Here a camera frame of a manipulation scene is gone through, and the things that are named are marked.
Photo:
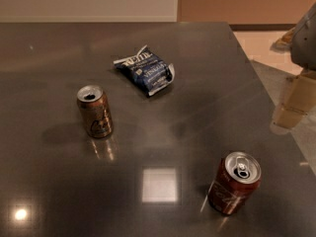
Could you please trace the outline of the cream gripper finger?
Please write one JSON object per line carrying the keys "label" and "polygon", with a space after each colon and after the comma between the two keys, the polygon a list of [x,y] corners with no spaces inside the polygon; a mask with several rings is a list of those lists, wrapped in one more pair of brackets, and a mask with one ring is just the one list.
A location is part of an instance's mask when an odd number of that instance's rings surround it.
{"label": "cream gripper finger", "polygon": [[316,106],[316,71],[302,70],[285,79],[279,103],[273,114],[273,124],[292,129]]}

